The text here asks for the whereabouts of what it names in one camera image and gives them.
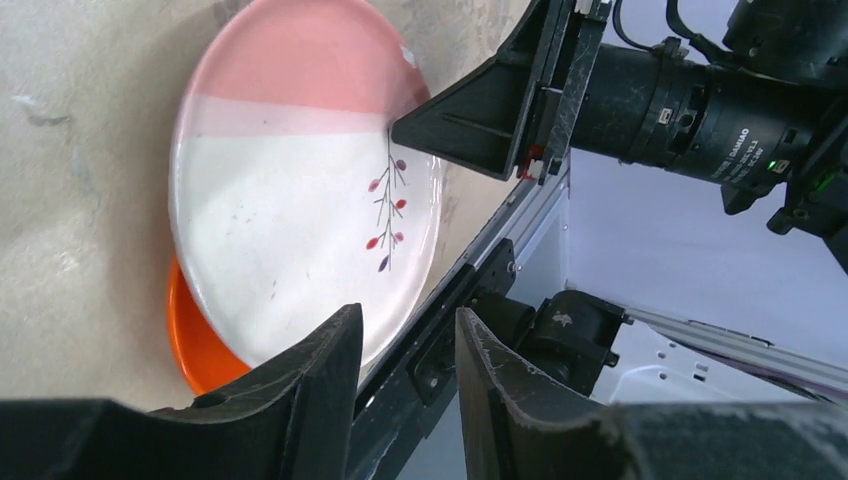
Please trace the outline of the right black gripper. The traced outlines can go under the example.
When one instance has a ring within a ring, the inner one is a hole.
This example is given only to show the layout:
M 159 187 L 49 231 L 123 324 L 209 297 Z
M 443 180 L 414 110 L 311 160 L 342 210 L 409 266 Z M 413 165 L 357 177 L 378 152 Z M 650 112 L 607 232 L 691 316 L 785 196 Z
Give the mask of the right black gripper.
M 530 2 L 495 54 L 395 120 L 391 140 L 506 181 L 526 104 L 516 177 L 542 185 L 563 173 L 611 9 L 610 1 Z

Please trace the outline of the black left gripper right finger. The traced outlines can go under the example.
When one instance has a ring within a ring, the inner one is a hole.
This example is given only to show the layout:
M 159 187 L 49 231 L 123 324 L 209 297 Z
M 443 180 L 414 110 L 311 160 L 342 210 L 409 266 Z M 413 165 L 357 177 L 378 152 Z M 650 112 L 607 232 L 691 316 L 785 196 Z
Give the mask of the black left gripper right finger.
M 847 415 L 822 403 L 605 406 L 504 345 L 468 308 L 455 360 L 471 479 L 843 479 Z

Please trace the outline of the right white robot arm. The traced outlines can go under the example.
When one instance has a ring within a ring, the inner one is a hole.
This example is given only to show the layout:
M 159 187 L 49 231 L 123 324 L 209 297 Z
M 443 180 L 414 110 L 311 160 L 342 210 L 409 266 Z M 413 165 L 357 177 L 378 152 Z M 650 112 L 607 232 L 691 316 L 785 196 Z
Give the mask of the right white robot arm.
M 498 52 L 395 121 L 400 145 L 543 182 L 572 148 L 716 184 L 729 215 L 779 185 L 768 229 L 847 261 L 847 5 L 741 1 L 723 40 L 624 38 L 621 5 L 534 1 Z M 847 414 L 794 401 L 564 290 L 457 311 L 451 340 L 471 479 L 843 479 Z

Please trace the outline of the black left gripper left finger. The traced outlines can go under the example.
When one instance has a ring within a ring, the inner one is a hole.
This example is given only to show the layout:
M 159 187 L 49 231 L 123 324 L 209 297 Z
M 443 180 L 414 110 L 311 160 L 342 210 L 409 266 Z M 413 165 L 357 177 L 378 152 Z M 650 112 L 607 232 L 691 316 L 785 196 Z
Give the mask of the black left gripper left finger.
M 304 340 L 184 409 L 5 401 L 5 479 L 341 479 L 363 339 L 341 307 Z

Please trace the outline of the cream bottom plate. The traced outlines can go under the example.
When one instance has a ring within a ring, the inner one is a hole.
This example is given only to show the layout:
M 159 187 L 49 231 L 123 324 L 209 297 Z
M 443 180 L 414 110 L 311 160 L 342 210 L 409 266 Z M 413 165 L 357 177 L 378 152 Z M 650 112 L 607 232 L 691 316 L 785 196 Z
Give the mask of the cream bottom plate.
M 183 98 L 170 215 L 208 324 L 255 367 L 339 307 L 370 363 L 409 318 L 437 243 L 443 171 L 394 143 L 429 91 L 364 1 L 255 1 L 209 45 Z

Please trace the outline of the orange plate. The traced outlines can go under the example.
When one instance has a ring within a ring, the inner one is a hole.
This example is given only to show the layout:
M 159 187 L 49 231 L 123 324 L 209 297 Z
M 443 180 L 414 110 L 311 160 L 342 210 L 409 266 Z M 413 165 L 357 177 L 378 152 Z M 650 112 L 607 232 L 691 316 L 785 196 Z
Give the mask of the orange plate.
M 195 303 L 176 257 L 171 263 L 165 310 L 172 354 L 186 383 L 196 395 L 216 390 L 251 370 L 208 324 Z

